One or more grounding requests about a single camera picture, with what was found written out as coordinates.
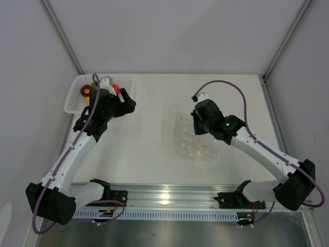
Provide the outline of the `red apple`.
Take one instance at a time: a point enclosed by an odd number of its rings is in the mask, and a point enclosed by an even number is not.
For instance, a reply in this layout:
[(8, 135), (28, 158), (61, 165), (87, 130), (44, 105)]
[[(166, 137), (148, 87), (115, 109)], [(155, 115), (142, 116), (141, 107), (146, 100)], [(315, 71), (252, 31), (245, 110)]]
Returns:
[(116, 94), (120, 95), (120, 88), (117, 84), (112, 85), (113, 89), (115, 90)]

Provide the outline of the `dark red mangosteen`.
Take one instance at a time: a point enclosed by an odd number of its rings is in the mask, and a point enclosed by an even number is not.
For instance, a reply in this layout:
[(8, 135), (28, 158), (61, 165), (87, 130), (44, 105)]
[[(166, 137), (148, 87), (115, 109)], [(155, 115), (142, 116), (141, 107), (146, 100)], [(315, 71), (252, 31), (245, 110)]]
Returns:
[(91, 85), (83, 85), (81, 88), (80, 88), (80, 94), (83, 96), (83, 97), (90, 97), (91, 94), (95, 91), (95, 88)]

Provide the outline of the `clear zip top bag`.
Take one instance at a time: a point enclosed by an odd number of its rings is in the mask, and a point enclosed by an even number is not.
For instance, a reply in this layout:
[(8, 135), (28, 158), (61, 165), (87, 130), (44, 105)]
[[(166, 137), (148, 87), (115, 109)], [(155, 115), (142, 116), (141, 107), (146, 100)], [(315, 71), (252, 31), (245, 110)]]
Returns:
[(208, 162), (220, 157), (221, 148), (211, 135), (194, 133), (192, 116), (179, 110), (174, 111), (174, 116), (172, 142), (176, 152)]

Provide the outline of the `yellow banana bunch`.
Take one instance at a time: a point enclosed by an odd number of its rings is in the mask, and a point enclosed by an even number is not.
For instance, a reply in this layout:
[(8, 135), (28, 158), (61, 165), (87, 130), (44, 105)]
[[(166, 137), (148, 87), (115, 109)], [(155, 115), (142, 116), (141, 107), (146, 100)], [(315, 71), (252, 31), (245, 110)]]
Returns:
[(87, 105), (90, 105), (90, 97), (85, 97)]

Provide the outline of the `white radish with green top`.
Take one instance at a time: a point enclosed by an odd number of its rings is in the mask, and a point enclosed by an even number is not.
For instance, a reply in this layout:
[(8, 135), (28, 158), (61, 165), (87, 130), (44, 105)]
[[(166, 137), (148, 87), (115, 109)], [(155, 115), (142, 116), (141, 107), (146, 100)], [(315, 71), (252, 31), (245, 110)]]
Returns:
[(97, 89), (97, 84), (95, 83), (95, 82), (93, 82), (92, 84), (91, 84), (91, 86), (93, 87), (93, 89)]

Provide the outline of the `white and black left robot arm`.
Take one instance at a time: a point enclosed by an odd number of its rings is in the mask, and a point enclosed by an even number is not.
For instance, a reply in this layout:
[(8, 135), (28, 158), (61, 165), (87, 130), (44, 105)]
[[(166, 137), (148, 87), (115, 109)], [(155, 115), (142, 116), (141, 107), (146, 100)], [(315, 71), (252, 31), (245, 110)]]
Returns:
[(93, 203), (105, 206), (111, 202), (111, 185), (103, 180), (92, 179), (76, 191), (71, 191), (70, 186), (85, 157), (107, 130), (108, 122), (133, 113), (135, 107), (136, 102), (123, 87), (118, 91), (99, 89), (92, 92), (89, 105), (73, 127), (68, 147), (39, 183), (30, 183), (26, 188), (33, 220), (41, 217), (66, 225), (77, 209)]

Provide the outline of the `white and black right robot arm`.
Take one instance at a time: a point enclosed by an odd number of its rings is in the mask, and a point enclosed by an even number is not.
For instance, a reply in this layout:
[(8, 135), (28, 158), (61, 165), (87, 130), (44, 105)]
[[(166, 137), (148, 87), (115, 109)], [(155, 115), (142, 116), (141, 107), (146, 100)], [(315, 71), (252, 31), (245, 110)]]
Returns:
[(274, 177), (273, 181), (244, 181), (235, 191), (235, 203), (247, 207), (252, 202), (278, 202), (285, 208), (297, 211), (315, 188), (315, 164), (306, 159), (301, 162), (248, 133), (246, 124), (234, 115), (223, 116), (211, 99), (202, 99), (191, 113), (196, 135), (210, 134), (246, 153)]

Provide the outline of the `white perforated plastic basket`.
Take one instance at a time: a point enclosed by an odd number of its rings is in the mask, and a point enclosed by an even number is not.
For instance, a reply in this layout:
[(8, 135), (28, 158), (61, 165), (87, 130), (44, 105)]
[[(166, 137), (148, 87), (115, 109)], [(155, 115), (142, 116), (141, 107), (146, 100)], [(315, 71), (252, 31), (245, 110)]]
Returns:
[[(110, 76), (113, 79), (113, 84), (117, 84), (119, 88), (125, 88), (131, 98), (135, 98), (135, 81), (133, 77), (124, 74), (98, 74), (99, 79)], [(80, 94), (80, 88), (83, 85), (93, 83), (92, 74), (79, 75), (73, 80), (68, 91), (64, 103), (64, 111), (68, 114), (80, 115), (83, 109), (87, 106), (86, 99)]]

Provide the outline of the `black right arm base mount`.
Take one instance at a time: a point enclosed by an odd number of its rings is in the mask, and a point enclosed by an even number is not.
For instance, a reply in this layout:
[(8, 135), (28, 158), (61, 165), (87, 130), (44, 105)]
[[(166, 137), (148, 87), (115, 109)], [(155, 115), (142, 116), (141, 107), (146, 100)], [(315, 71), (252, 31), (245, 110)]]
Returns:
[(241, 192), (219, 192), (213, 198), (219, 204), (220, 209), (265, 209), (264, 202), (249, 201)]

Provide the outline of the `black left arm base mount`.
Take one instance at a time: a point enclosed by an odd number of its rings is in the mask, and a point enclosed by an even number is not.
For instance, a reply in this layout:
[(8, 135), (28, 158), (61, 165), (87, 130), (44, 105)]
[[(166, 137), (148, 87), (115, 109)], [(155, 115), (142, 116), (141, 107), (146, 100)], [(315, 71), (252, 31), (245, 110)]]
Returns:
[(127, 199), (128, 199), (128, 191), (112, 190), (108, 196), (102, 199), (102, 201), (117, 201), (117, 202), (107, 202), (105, 203), (105, 205), (109, 207), (122, 207), (120, 203), (126, 206)]

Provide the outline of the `aluminium mounting rail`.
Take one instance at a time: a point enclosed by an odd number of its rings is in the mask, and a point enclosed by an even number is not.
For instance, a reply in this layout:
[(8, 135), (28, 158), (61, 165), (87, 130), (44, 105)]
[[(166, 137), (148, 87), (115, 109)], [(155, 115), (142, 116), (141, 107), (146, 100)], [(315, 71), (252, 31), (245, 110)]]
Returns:
[(213, 210), (219, 192), (233, 192), (237, 185), (151, 185), (111, 184), (112, 190), (126, 190), (128, 209)]

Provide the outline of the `left aluminium frame post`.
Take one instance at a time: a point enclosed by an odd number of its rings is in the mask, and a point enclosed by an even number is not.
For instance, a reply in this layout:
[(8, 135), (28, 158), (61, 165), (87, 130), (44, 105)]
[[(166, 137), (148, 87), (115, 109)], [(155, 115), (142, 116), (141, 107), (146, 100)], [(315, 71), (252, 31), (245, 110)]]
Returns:
[(74, 49), (51, 5), (51, 2), (49, 0), (39, 0), (39, 3), (41, 7), (43, 8), (50, 24), (52, 25), (58, 39), (60, 40), (60, 43), (62, 44), (67, 56), (69, 57), (72, 65), (74, 66), (75, 70), (79, 75), (84, 74), (84, 70), (74, 52)]

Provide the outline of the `aluminium frame post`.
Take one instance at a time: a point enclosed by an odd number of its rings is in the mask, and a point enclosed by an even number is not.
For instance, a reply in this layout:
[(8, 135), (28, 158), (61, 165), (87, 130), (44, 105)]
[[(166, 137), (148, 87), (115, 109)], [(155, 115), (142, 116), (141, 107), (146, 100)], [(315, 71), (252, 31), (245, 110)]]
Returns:
[(292, 23), (290, 24), (282, 42), (280, 43), (275, 55), (271, 59), (264, 75), (262, 76), (263, 81), (266, 83), (272, 74), (272, 72), (277, 67), (278, 63), (282, 59), (286, 50), (288, 49), (290, 43), (293, 41), (295, 35), (297, 34), (299, 28), (303, 24), (305, 18), (307, 17), (309, 11), (311, 10), (315, 0), (305, 0), (303, 1), (301, 7), (299, 8), (296, 16), (294, 17)]
[(52, 25), (58, 39), (60, 40), (60, 43), (62, 44), (67, 56), (69, 57), (72, 65), (74, 66), (75, 70), (79, 75), (84, 74), (84, 70), (74, 52), (74, 49), (51, 5), (51, 2), (49, 0), (39, 0), (39, 3), (41, 7), (43, 8), (50, 24)]

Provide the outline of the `right aluminium frame post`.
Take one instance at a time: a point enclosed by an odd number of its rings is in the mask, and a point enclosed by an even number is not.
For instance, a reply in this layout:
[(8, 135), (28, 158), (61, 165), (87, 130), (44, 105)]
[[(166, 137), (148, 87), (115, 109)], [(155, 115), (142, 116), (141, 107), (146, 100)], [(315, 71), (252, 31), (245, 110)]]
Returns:
[(282, 42), (280, 43), (275, 55), (271, 59), (264, 75), (262, 76), (263, 81), (266, 83), (272, 74), (272, 72), (277, 67), (278, 63), (282, 59), (286, 50), (288, 49), (290, 43), (293, 41), (295, 35), (297, 34), (299, 28), (303, 24), (305, 18), (307, 17), (309, 11), (311, 10), (315, 0), (305, 0), (303, 1), (301, 7), (299, 8), (296, 16), (294, 17), (292, 23), (290, 24)]

